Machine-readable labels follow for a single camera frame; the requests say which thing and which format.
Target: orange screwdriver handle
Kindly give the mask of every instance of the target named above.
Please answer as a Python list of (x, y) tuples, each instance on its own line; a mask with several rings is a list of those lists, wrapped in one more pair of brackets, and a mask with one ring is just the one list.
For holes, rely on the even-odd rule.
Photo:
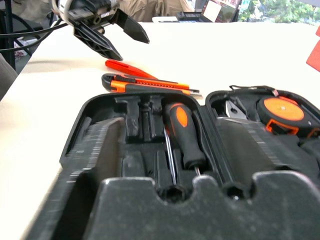
[(194, 169), (206, 165), (206, 157), (200, 150), (195, 123), (190, 109), (182, 103), (174, 103), (164, 108), (169, 129), (183, 153), (183, 165)]

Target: red object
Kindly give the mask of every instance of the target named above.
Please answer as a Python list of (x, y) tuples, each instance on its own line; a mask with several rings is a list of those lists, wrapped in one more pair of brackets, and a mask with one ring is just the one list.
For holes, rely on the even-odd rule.
[(306, 63), (320, 72), (320, 41), (315, 45)]
[(315, 34), (320, 37), (320, 26), (319, 26), (319, 28), (318, 28), (318, 30), (316, 31)]
[(150, 79), (157, 79), (156, 77), (150, 75), (149, 73), (146, 73), (145, 71), (140, 70), (139, 68), (136, 68), (134, 66), (130, 66), (128, 64), (125, 64), (120, 61), (116, 61), (113, 59), (108, 59), (105, 61), (105, 65), (108, 68), (111, 68), (113, 70), (117, 70), (119, 72), (122, 72), (124, 74), (129, 74), (132, 76), (142, 77), (142, 78), (150, 78)]

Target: metal blade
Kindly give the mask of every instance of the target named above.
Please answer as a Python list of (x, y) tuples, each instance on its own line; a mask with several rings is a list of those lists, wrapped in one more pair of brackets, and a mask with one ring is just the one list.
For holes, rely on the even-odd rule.
[(247, 116), (230, 100), (225, 101), (225, 113), (229, 118), (247, 119)]

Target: laptop screen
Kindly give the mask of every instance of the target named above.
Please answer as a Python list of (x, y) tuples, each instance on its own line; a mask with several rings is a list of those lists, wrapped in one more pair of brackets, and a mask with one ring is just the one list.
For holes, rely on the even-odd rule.
[(202, 15), (214, 23), (230, 23), (241, 0), (207, 0)]

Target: laptop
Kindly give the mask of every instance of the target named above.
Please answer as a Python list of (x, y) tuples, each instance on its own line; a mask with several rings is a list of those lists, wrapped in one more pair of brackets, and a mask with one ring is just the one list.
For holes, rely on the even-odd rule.
[(176, 21), (166, 23), (230, 23), (242, 0), (207, 0), (201, 12), (178, 12)]

